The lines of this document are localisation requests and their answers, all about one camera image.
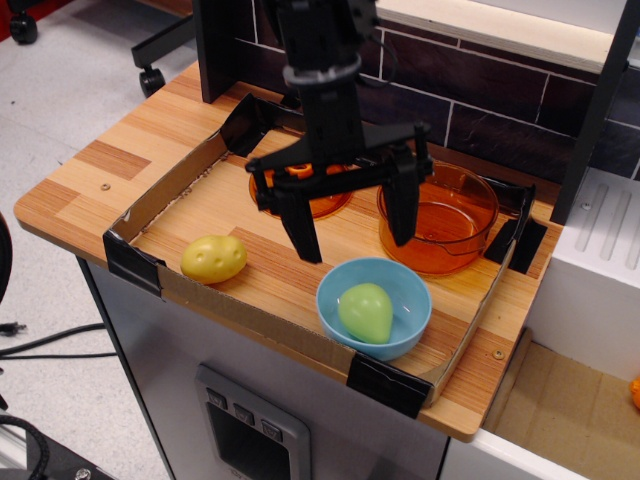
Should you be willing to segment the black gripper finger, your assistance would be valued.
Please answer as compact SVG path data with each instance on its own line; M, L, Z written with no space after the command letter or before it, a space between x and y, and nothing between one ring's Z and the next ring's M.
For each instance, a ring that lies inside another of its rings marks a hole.
M321 263L309 202L296 192L279 192L277 200L282 224L299 258L309 263Z
M393 149L388 162L389 176L383 184L387 223L397 246L415 235L420 194L417 161L410 149Z

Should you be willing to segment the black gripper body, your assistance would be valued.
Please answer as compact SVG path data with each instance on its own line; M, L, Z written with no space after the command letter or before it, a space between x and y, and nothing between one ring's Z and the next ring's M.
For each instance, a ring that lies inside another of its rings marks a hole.
M388 179L393 149L410 149L417 161L420 185L432 171L426 147L429 126L421 121L391 125L367 125L353 79L298 87L305 131L289 147L251 160L246 170L257 186L261 210L280 213L277 194L296 192L308 202L332 194L361 190ZM298 179L286 167L310 163L311 177ZM330 165L344 165L345 173L327 174ZM273 186L265 172L273 170Z

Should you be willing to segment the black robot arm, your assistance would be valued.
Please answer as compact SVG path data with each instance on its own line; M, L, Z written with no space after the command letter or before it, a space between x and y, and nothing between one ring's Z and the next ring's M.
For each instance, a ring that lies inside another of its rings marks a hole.
M246 165L259 209L280 217L299 257L322 260L311 201L379 185L398 246L415 235L420 186L433 172L429 128L361 120L359 49L379 23L372 1L268 1L284 47L285 83L296 89L306 131L290 146Z

